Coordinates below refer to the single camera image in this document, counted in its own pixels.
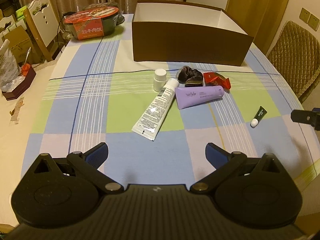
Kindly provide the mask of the small green sample tube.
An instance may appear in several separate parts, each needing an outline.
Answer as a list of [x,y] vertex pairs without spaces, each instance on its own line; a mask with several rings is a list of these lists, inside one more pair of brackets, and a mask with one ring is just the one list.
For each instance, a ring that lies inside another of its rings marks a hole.
[[264,109],[263,106],[260,106],[259,110],[257,111],[254,118],[252,119],[250,126],[252,128],[255,128],[266,114],[267,114],[267,110]]

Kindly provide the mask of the white cream tube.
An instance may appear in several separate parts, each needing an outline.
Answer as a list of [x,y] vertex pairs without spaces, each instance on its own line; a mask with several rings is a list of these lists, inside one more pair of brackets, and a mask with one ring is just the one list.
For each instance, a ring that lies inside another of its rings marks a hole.
[[175,88],[179,85],[179,81],[175,78],[171,78],[167,81],[152,103],[150,103],[148,108],[132,127],[134,133],[151,141],[155,140],[175,98]]

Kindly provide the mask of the purple lotion tube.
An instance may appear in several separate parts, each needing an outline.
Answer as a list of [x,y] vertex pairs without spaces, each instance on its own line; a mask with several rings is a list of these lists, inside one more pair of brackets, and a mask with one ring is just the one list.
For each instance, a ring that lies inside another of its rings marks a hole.
[[178,109],[185,109],[220,99],[224,96],[224,93],[225,91],[221,86],[175,88]]

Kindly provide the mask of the red snack packet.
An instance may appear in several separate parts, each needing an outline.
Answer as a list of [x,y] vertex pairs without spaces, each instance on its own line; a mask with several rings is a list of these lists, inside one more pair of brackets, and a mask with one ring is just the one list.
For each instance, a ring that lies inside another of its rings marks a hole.
[[230,90],[231,83],[229,78],[226,78],[216,72],[203,73],[204,83],[206,86],[221,86],[223,89]]

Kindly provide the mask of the dark velvet scrunchie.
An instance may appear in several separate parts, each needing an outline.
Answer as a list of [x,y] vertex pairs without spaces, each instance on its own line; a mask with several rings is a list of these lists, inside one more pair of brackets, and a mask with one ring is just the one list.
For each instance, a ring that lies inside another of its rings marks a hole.
[[176,79],[179,83],[184,84],[185,87],[202,87],[203,86],[203,74],[189,66],[183,66],[178,70]]

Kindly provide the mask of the small white pill bottle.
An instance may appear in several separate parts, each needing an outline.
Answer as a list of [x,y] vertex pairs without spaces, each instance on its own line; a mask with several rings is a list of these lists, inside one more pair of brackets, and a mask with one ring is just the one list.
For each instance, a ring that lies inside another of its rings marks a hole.
[[167,71],[162,68],[158,68],[154,72],[153,77],[153,89],[159,92],[167,82]]

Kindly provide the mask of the quilted tan chair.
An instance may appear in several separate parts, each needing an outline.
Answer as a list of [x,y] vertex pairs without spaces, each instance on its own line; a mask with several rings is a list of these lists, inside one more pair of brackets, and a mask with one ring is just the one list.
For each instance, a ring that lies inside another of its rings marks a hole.
[[286,22],[267,58],[300,102],[319,84],[319,41],[295,22]]

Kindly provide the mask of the dark red tissue box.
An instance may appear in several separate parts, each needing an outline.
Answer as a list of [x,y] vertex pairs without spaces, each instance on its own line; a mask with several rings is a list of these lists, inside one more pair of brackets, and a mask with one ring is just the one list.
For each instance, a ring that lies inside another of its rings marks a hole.
[[3,92],[3,96],[7,101],[15,100],[19,98],[32,84],[34,78],[36,76],[36,72],[33,67],[29,68],[28,73],[24,77],[24,80],[17,85],[12,92]]

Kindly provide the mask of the white plastic bag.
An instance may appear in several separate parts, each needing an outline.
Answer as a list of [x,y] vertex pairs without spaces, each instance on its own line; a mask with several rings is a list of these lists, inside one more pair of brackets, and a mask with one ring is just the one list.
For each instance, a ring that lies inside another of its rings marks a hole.
[[16,62],[10,48],[10,41],[6,39],[1,46],[0,56],[0,85],[1,91],[7,92],[11,87],[12,82],[19,76],[20,68]]

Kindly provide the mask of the cardboard carton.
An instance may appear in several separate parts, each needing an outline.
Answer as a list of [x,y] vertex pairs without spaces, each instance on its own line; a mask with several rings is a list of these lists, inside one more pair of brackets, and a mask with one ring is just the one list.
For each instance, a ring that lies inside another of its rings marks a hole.
[[9,48],[14,55],[17,63],[23,63],[27,57],[29,48],[33,47],[31,39],[22,26],[18,26],[12,31],[8,32],[3,37],[9,40]]

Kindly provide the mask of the red instant rice bowl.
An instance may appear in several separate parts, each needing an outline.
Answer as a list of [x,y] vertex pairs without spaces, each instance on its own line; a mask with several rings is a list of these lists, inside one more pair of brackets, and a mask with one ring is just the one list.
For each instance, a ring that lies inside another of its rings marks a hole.
[[63,23],[74,38],[87,40],[112,34],[117,25],[118,15],[117,7],[94,7],[68,16]]

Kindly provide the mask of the brown cardboard storage box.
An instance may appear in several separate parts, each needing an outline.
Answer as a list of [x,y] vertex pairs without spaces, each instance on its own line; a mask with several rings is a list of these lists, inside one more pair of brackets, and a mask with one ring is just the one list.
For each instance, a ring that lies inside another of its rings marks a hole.
[[140,0],[132,20],[135,61],[242,65],[253,42],[222,8]]

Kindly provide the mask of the black bowl with label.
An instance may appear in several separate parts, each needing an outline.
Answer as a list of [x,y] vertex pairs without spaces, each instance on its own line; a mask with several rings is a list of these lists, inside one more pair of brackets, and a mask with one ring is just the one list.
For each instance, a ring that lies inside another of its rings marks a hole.
[[116,3],[116,2],[105,2],[105,3],[90,4],[90,5],[86,6],[86,7],[84,7],[84,10],[93,9],[93,8],[100,8],[100,7],[103,7],[103,6],[116,7],[116,8],[119,9],[117,25],[120,25],[125,21],[125,17],[123,16],[123,11],[122,11],[120,5],[118,3]]

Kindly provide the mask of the white carved chair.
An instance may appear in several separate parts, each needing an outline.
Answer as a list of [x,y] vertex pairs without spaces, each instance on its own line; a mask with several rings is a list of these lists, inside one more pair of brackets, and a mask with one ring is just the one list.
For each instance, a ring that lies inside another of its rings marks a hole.
[[13,16],[1,19],[1,43],[5,41],[5,34],[18,26],[29,35],[33,44],[29,48],[29,63],[42,63],[57,58],[63,42],[58,41],[60,27],[50,0],[33,0],[22,9],[22,18],[15,20]]

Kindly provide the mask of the wall power sockets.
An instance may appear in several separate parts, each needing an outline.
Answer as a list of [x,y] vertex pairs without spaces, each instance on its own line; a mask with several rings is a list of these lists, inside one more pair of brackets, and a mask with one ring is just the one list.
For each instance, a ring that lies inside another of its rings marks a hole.
[[300,11],[299,19],[306,23],[311,29],[317,31],[319,28],[319,18],[311,14],[305,8],[302,8]]

